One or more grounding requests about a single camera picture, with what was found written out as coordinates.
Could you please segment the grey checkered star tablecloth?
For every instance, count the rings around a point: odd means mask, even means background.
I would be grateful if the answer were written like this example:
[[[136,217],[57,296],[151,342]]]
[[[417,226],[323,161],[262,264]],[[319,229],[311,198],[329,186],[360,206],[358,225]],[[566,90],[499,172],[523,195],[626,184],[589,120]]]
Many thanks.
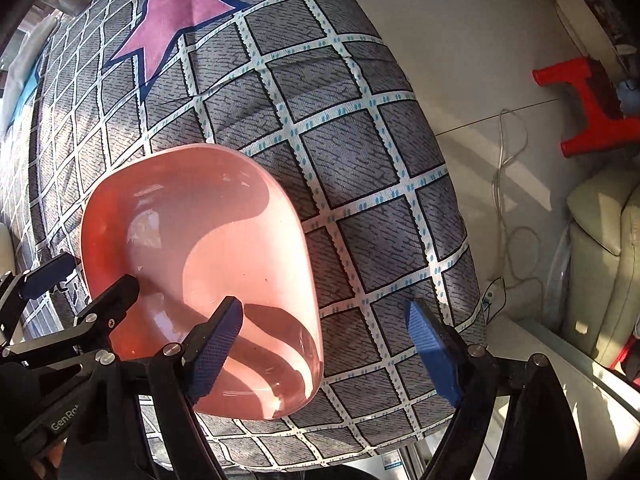
[[[96,182],[212,142],[255,159],[303,222],[324,340],[306,408],[204,415],[224,471],[333,466],[450,421],[405,326],[422,299],[482,342],[474,262],[444,156],[356,0],[94,0],[58,23],[1,135],[1,218],[28,269],[77,252]]]

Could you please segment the red plastic stool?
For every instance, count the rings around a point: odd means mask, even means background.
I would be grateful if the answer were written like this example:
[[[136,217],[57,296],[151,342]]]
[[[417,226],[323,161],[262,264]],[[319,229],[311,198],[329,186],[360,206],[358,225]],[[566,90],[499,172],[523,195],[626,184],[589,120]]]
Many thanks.
[[[608,74],[600,61],[583,56],[532,71],[538,86],[569,84],[586,118],[586,128],[562,141],[565,158],[608,152],[639,143],[639,117],[626,116]]]

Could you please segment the pink rectangular plastic plate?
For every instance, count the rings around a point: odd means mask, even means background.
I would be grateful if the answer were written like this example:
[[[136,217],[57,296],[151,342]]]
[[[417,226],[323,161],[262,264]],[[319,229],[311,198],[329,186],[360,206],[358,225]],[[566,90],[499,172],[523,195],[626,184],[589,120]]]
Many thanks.
[[[323,375],[319,307],[306,238],[277,180],[253,159],[207,143],[170,148],[104,177],[86,203],[80,258],[92,296],[125,274],[139,297],[112,335],[124,359],[183,342],[222,300],[243,323],[201,413],[291,415]]]

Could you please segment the cream sofa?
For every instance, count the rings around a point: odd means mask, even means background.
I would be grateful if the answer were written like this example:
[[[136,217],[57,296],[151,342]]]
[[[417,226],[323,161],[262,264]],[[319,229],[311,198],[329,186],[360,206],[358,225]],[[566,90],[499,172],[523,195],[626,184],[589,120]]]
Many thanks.
[[[562,337],[615,365],[639,318],[639,170],[608,167],[574,188]]]

